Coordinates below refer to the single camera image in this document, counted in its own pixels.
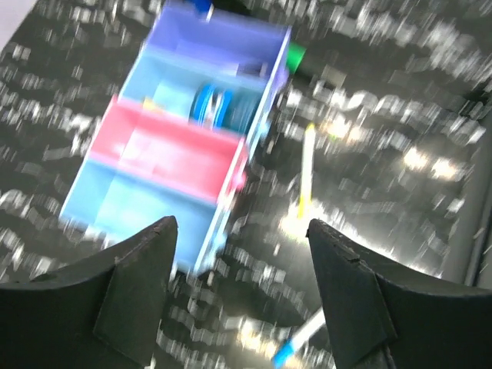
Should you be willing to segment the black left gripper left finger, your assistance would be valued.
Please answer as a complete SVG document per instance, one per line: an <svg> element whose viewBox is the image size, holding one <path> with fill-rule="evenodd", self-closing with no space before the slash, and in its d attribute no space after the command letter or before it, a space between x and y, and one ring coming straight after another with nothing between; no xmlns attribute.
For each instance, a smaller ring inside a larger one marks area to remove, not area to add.
<svg viewBox="0 0 492 369"><path fill-rule="evenodd" d="M166 216L25 283L1 286L3 368L143 368L151 363L175 257Z"/></svg>

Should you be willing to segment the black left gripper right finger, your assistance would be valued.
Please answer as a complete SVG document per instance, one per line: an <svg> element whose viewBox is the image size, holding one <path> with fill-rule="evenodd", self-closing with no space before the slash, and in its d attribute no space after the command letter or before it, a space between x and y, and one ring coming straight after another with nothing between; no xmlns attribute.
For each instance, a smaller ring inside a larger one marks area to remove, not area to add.
<svg viewBox="0 0 492 369"><path fill-rule="evenodd" d="M338 368L489 368L491 292L420 273L313 219L307 230Z"/></svg>

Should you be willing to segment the blue cap white marker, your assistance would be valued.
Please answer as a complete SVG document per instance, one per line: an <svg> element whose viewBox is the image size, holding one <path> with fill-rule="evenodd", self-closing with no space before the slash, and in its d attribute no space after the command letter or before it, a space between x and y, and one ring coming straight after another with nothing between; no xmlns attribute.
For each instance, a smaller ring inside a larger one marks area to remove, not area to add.
<svg viewBox="0 0 492 369"><path fill-rule="evenodd" d="M274 368L283 367L297 351L306 344L325 325L324 310L320 307L308 320L298 328L272 357Z"/></svg>

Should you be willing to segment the light blue bin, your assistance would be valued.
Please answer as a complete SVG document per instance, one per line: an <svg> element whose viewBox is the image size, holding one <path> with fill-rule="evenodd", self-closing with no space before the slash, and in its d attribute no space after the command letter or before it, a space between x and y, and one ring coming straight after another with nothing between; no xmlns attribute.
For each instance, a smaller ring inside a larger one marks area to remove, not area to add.
<svg viewBox="0 0 492 369"><path fill-rule="evenodd" d="M271 84L257 76L234 73L228 69L186 61L175 56L141 53L123 84L119 96L142 103L150 98L159 108L179 117L190 118L191 105L198 89L206 84L242 91L259 99L250 128L243 135L253 147L266 138L270 129L268 113L274 97Z"/></svg>
<svg viewBox="0 0 492 369"><path fill-rule="evenodd" d="M217 253L224 246L229 214L222 205L86 159L59 217L94 228L118 243L164 216L173 216L178 223L174 263L181 271L201 274L213 268Z"/></svg>

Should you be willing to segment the pink bin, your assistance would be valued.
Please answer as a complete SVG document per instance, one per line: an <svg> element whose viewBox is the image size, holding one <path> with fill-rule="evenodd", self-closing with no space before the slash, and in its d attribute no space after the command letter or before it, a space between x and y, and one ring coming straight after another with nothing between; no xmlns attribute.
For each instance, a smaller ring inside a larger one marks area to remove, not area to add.
<svg viewBox="0 0 492 369"><path fill-rule="evenodd" d="M236 135L113 98L88 157L137 178L218 203L243 188L248 148Z"/></svg>

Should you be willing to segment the purple bin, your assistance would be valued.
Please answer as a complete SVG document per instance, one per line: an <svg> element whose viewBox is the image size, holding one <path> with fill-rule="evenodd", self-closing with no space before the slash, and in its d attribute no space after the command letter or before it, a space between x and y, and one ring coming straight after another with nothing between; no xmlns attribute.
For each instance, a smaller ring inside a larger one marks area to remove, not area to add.
<svg viewBox="0 0 492 369"><path fill-rule="evenodd" d="M214 65L262 68L266 81L283 84L291 36L289 27L214 10L203 19L193 5L164 5L145 45L164 53L201 59Z"/></svg>

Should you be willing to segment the blue tip thin pen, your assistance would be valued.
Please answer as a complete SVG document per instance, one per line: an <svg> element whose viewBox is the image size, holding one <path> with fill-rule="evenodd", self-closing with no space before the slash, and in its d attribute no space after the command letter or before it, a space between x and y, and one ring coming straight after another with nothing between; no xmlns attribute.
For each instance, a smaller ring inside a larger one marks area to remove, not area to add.
<svg viewBox="0 0 492 369"><path fill-rule="evenodd" d="M209 22L214 12L212 0L190 0L200 18Z"/></svg>

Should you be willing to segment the yellow eraser block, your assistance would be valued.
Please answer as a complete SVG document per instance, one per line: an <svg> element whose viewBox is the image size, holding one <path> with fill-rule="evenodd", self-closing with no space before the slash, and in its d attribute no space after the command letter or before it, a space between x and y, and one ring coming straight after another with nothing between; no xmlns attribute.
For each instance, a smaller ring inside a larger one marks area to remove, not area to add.
<svg viewBox="0 0 492 369"><path fill-rule="evenodd" d="M145 98L142 106L144 109L150 110L150 111L158 111L160 108L158 105L156 105L150 98Z"/></svg>

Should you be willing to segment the yellow cap white marker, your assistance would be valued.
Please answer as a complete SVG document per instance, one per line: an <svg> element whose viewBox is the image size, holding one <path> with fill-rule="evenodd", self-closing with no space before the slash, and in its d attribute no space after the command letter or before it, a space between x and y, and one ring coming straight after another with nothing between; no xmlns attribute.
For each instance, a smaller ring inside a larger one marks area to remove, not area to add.
<svg viewBox="0 0 492 369"><path fill-rule="evenodd" d="M309 124L304 131L302 159L301 159L301 177L299 191L298 218L304 218L309 212L312 200L312 175L314 148L316 141L316 131L314 124Z"/></svg>

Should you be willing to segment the green cap grey marker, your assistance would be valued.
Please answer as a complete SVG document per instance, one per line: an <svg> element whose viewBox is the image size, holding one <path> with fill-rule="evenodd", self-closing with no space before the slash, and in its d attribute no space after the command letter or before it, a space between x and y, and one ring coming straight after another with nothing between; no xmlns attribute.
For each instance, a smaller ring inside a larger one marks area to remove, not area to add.
<svg viewBox="0 0 492 369"><path fill-rule="evenodd" d="M341 87L347 77L345 73L329 65L312 50L291 42L288 46L286 66L293 75L324 80L334 87Z"/></svg>

